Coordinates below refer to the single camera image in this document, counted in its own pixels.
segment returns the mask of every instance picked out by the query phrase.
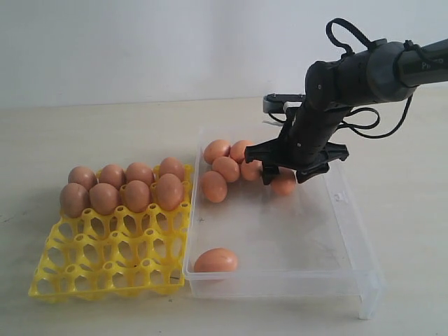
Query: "egg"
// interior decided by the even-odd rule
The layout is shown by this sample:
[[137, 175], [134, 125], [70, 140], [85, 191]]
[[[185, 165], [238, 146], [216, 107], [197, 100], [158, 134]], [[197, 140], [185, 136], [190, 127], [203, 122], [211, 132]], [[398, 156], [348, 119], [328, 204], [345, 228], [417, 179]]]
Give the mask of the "egg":
[[146, 183], [148, 187], [151, 187], [151, 184], [154, 182], [153, 170], [146, 163], [142, 162], [131, 163], [126, 169], [125, 175], [128, 183], [137, 180], [142, 181]]
[[240, 140], [233, 144], [230, 149], [230, 157], [237, 163], [242, 163], [244, 161], [244, 151], [247, 146], [252, 146], [253, 142], [249, 140]]
[[69, 173], [68, 182], [81, 184], [87, 191], [98, 183], [95, 173], [84, 166], [74, 167]]
[[227, 183], [221, 174], [216, 171], [208, 171], [200, 181], [204, 196], [213, 203], [222, 202], [228, 192]]
[[98, 181], [114, 186], [116, 189], [126, 183], [125, 171], [117, 164], [108, 164], [101, 170]]
[[125, 205], [133, 212], [143, 212], [151, 203], [151, 192], [146, 183], [139, 180], [124, 185]]
[[241, 176], [247, 181], [255, 181], [261, 177], [262, 165], [261, 161], [254, 160], [250, 163], [243, 161], [241, 163]]
[[204, 161], [211, 165], [214, 160], [220, 158], [221, 156], [229, 156], [229, 153], [230, 142], [227, 140], [218, 139], [209, 143], [209, 145], [204, 149]]
[[120, 193], [111, 184], [98, 183], [90, 189], [90, 203], [100, 215], [110, 215], [121, 204]]
[[195, 262], [195, 272], [232, 272], [238, 268], [238, 257], [227, 248], [213, 248]]
[[174, 174], [167, 173], [155, 185], [155, 197], [159, 207], [172, 211], [183, 201], [183, 184]]
[[185, 168], [183, 163], [175, 157], [167, 157], [159, 166], [159, 177], [165, 174], [174, 174], [179, 180], [183, 181], [185, 178]]
[[280, 175], [274, 177], [271, 182], [271, 188], [276, 194], [287, 196], [294, 191], [297, 185], [294, 171], [284, 167], [280, 167], [279, 170]]
[[211, 169], [221, 174], [226, 182], [231, 183], [239, 179], [239, 165], [230, 157], [218, 157], [213, 161]]
[[89, 192], [81, 184], [69, 183], [59, 194], [59, 203], [64, 214], [70, 218], [81, 216], [90, 207]]

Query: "yellow egg tray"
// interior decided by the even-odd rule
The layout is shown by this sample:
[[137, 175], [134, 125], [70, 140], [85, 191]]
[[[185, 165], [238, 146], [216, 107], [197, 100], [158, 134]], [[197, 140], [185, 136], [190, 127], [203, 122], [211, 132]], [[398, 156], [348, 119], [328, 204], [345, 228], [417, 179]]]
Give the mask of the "yellow egg tray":
[[54, 303], [69, 298], [99, 300], [109, 293], [127, 298], [144, 291], [169, 295], [180, 289], [185, 283], [182, 262], [193, 171], [189, 164], [184, 167], [184, 200], [173, 211], [153, 202], [141, 213], [123, 205], [108, 216], [93, 209], [84, 210], [79, 218], [61, 212], [45, 241], [29, 296]]

